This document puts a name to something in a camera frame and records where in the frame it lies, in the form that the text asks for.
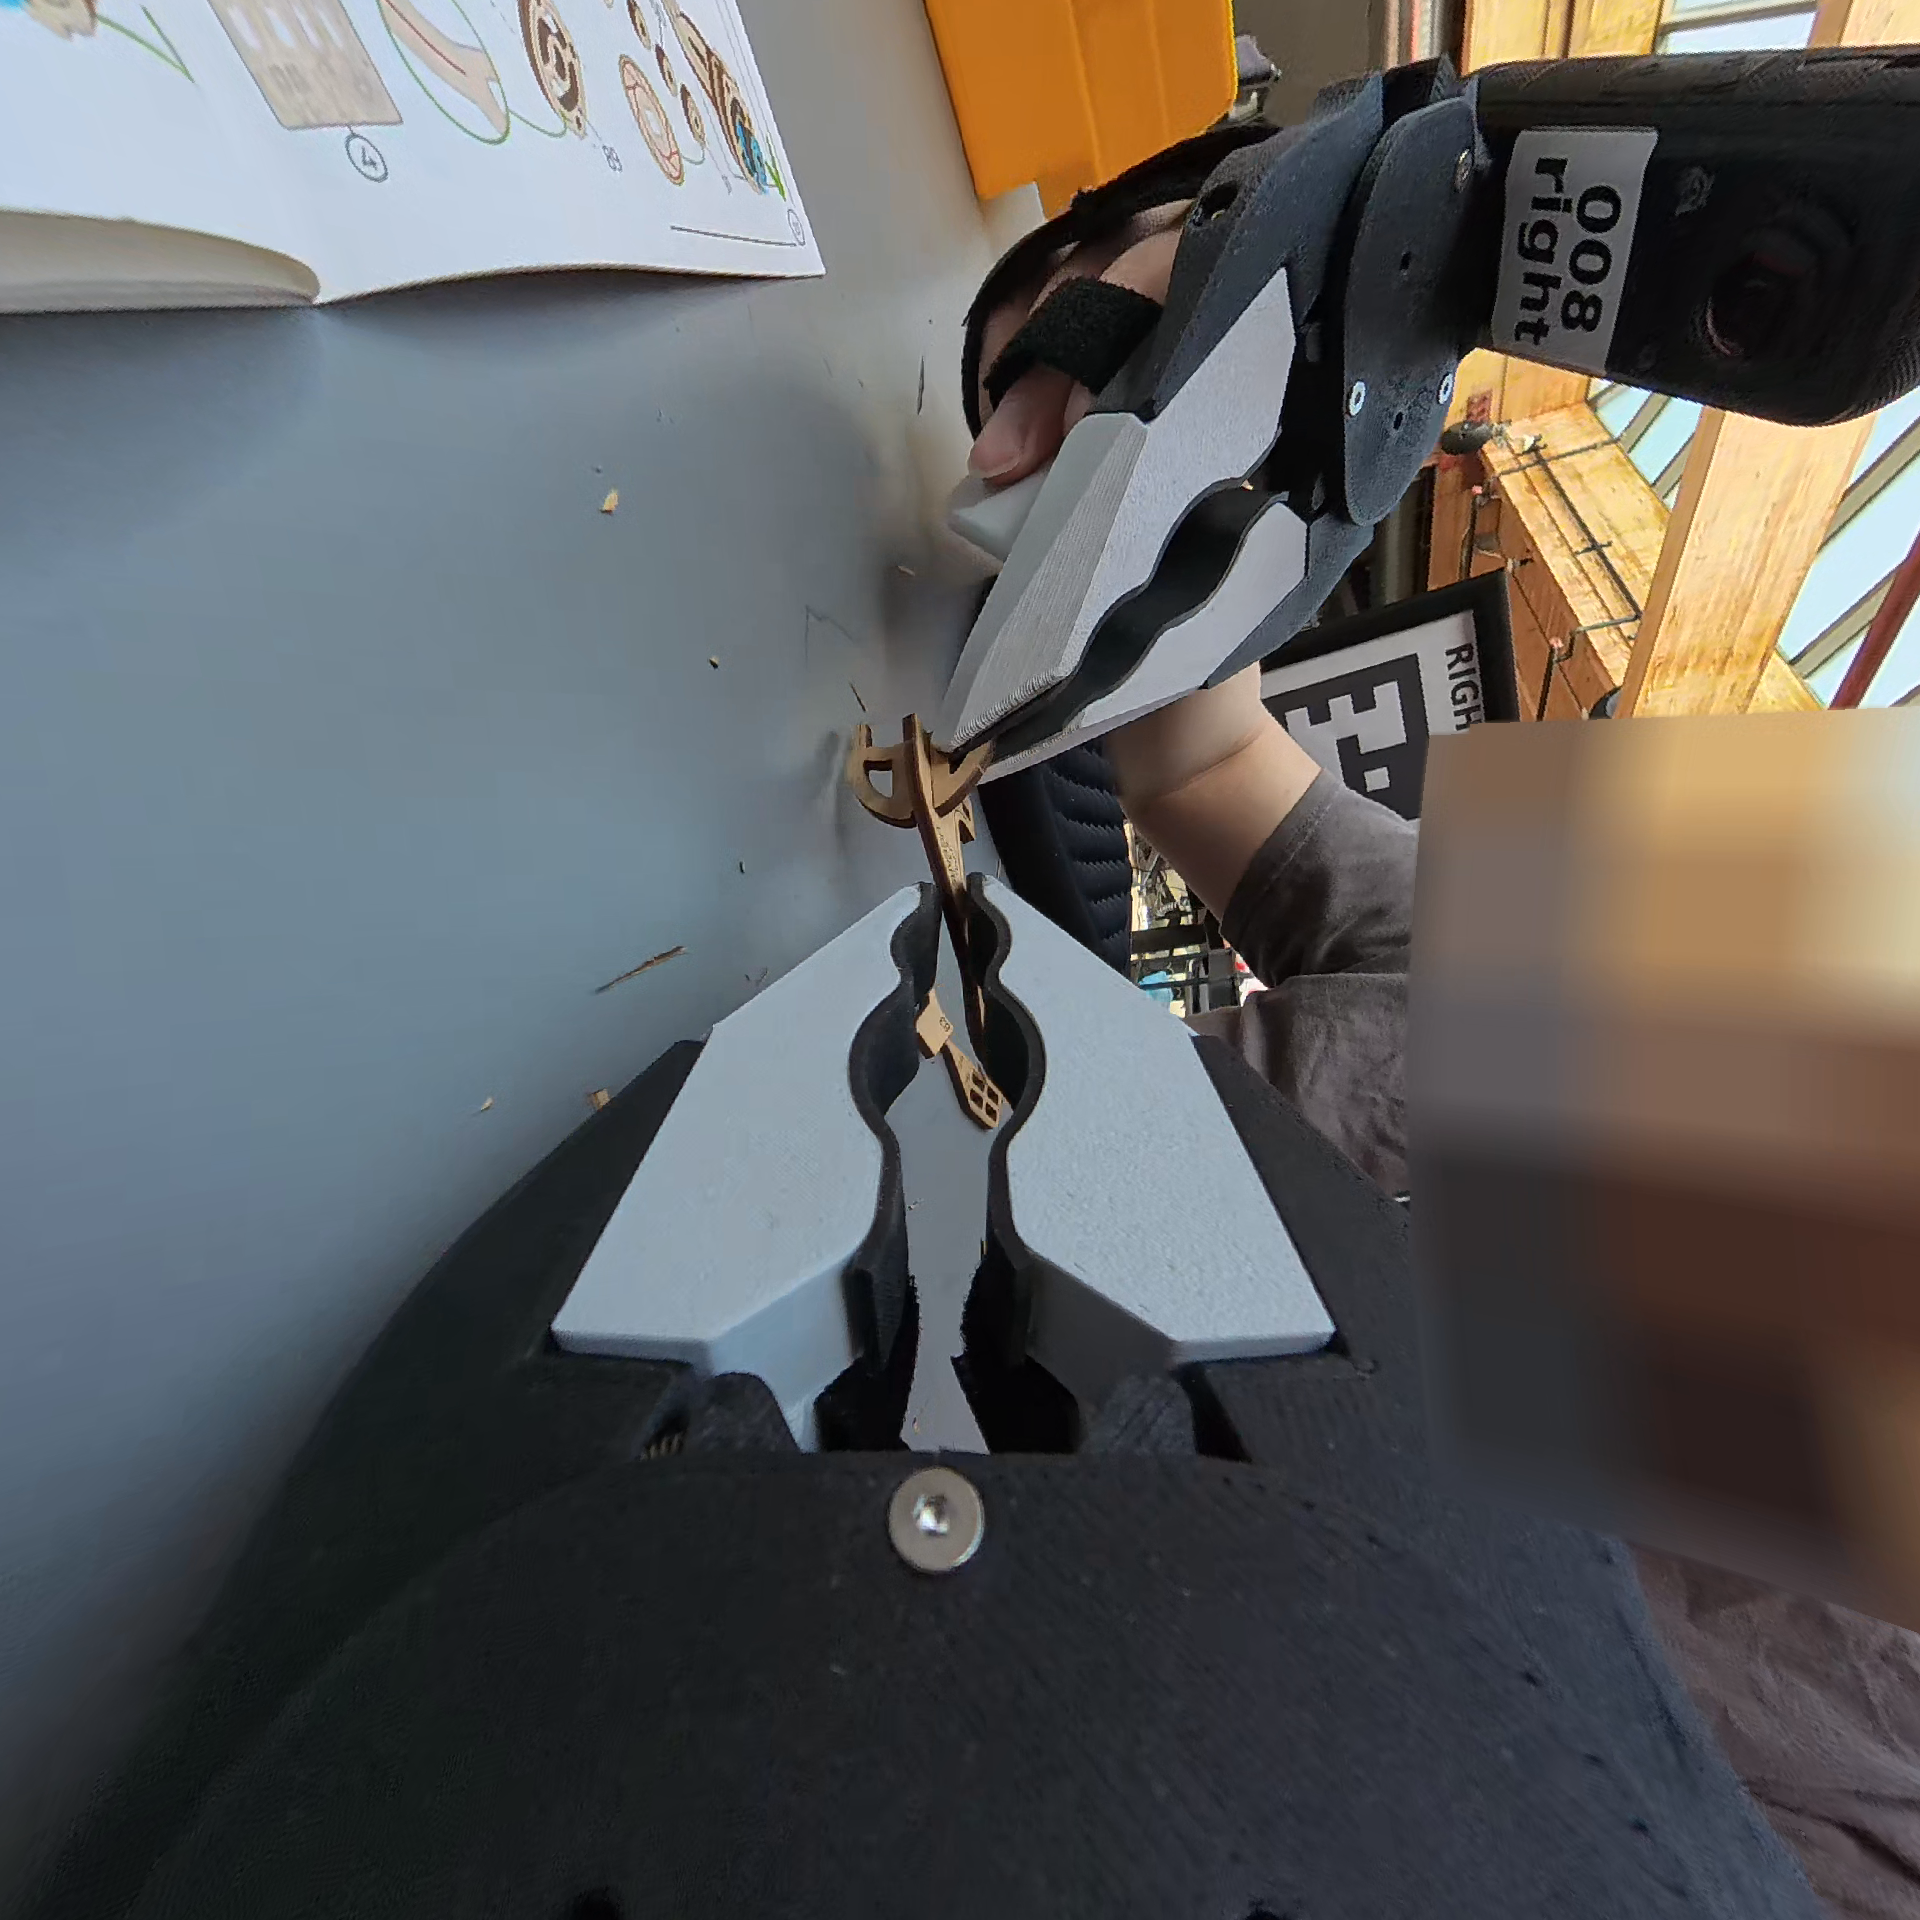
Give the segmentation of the black framed marker sign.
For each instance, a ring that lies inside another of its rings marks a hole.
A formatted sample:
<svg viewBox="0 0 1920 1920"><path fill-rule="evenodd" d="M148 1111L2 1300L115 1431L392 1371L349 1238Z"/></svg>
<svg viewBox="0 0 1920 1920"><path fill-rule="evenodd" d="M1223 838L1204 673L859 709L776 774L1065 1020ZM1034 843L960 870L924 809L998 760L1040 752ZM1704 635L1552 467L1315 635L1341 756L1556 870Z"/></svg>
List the black framed marker sign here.
<svg viewBox="0 0 1920 1920"><path fill-rule="evenodd" d="M1259 697L1333 781L1412 824L1437 738L1521 720L1507 577L1321 619L1263 660Z"/></svg>

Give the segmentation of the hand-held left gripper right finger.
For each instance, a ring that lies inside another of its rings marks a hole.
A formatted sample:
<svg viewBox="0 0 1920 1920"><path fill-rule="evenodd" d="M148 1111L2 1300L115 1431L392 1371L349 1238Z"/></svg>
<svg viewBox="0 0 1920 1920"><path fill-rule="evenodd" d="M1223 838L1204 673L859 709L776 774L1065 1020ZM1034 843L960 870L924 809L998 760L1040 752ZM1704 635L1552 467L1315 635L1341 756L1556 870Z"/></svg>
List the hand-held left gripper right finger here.
<svg viewBox="0 0 1920 1920"><path fill-rule="evenodd" d="M986 1445L1077 1445L1134 1378L1320 1355L1336 1323L1186 1023L973 880L988 1151L973 1278Z"/></svg>

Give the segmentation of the person's right hand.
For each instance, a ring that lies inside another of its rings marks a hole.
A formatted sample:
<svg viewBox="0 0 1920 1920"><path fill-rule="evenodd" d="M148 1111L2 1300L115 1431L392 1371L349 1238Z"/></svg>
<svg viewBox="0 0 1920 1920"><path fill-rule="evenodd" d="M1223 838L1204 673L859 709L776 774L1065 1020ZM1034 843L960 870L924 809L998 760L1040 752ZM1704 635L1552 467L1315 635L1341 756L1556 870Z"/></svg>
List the person's right hand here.
<svg viewBox="0 0 1920 1920"><path fill-rule="evenodd" d="M1018 379L994 393L998 362L1039 313L1048 318L1052 334L1065 323L1120 318L1130 330L1125 347L1140 347L1165 304L1186 216L1186 200L1143 207L1090 237L1027 262L1018 278L994 280L994 296L980 307L968 330L977 339L968 474L988 487L1009 487L1055 457L1125 354L1105 354L1096 367L1100 379L1027 356Z"/></svg>

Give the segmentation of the long wooden lever part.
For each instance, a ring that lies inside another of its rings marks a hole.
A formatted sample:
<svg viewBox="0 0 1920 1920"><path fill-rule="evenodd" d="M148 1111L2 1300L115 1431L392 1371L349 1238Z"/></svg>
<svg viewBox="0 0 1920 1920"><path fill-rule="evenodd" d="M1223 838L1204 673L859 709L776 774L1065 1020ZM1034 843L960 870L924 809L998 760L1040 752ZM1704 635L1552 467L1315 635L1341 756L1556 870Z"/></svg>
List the long wooden lever part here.
<svg viewBox="0 0 1920 1920"><path fill-rule="evenodd" d="M949 766L917 756L912 765L912 808L921 846L931 861L933 889L940 896L948 943L954 947L955 975L964 983L964 1027L973 1041L986 1029L986 990L973 962L973 896L965 889L964 846L977 838L973 788L954 784ZM1003 1092L988 1071L965 1054L955 1029L948 1020L938 990L926 990L917 1014L917 1044L924 1058L940 1061L954 1085L960 1111L980 1130L994 1130L1003 1119Z"/></svg>

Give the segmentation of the black ribbed pad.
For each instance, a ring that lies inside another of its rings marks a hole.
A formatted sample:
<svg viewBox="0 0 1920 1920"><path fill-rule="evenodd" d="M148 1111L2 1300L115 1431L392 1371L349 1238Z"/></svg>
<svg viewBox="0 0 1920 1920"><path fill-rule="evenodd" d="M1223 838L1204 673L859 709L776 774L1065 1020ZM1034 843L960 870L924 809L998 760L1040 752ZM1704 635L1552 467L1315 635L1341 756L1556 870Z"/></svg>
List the black ribbed pad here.
<svg viewBox="0 0 1920 1920"><path fill-rule="evenodd" d="M1100 742L983 781L977 800L1006 885L1109 970L1130 974L1130 838Z"/></svg>

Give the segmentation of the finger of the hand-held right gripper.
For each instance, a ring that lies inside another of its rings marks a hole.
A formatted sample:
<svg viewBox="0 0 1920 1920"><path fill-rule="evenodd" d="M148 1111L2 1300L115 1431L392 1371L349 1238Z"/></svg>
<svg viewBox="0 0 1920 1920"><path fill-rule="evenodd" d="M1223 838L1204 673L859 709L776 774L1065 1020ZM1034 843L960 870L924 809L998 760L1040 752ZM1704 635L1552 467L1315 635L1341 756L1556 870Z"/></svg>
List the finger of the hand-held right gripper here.
<svg viewBox="0 0 1920 1920"><path fill-rule="evenodd" d="M1149 422L1090 413L1065 439L965 638L944 704L944 748L983 738L1018 756L1039 742L1096 738L1197 688L1234 650L1219 614L1149 614L1149 650L1095 692L1095 631L1147 610L1147 589L1178 523L1214 491L1243 493L1280 433L1292 362L1292 304L1275 272L1186 385Z"/></svg>
<svg viewBox="0 0 1920 1920"><path fill-rule="evenodd" d="M1280 501L1247 518L1204 597L1195 597L1197 563L1165 552L1159 575L1095 623L1067 682L1031 698L994 735L983 784L1009 781L1229 679L1309 628L1356 554L1356 523L1333 514L1302 523Z"/></svg>

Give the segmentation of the yellow plastic bin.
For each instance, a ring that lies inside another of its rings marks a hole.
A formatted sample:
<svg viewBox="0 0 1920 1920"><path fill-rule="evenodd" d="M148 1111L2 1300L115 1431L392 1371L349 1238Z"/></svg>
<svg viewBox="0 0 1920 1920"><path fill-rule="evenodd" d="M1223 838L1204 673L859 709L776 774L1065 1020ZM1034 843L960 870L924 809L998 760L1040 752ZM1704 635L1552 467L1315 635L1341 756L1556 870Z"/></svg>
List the yellow plastic bin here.
<svg viewBox="0 0 1920 1920"><path fill-rule="evenodd" d="M1044 214L1214 128L1236 99L1229 2L924 2L980 200Z"/></svg>

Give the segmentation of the person's right forearm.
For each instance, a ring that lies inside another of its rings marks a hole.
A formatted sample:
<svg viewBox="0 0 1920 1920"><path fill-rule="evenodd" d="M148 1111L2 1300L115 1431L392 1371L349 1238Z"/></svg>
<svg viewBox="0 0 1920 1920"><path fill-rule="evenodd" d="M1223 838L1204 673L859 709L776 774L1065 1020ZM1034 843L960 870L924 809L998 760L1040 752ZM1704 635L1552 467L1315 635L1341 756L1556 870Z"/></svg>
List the person's right forearm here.
<svg viewBox="0 0 1920 1920"><path fill-rule="evenodd" d="M1109 731L1105 760L1130 826L1219 920L1321 774L1265 711L1259 662Z"/></svg>

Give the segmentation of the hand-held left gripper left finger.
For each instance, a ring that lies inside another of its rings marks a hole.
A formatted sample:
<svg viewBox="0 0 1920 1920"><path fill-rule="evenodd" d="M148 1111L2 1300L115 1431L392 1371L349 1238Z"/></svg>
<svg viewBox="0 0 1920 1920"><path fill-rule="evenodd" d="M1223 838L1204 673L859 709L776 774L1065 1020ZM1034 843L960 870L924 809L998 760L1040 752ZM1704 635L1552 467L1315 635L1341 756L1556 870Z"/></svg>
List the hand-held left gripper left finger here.
<svg viewBox="0 0 1920 1920"><path fill-rule="evenodd" d="M802 1453L851 1364L850 1265L874 1225L881 1143L859 1116L859 1027L900 986L899 889L761 990L709 1041L556 1315L570 1355L751 1376Z"/></svg>

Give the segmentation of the open instruction booklet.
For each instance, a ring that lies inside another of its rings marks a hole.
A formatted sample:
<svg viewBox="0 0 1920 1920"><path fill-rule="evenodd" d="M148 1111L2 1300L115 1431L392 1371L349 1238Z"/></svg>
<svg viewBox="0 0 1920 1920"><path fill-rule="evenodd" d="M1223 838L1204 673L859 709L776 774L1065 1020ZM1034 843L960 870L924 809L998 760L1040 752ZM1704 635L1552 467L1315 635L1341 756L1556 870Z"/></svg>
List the open instruction booklet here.
<svg viewBox="0 0 1920 1920"><path fill-rule="evenodd" d="M731 2L2 2L2 313L815 278Z"/></svg>

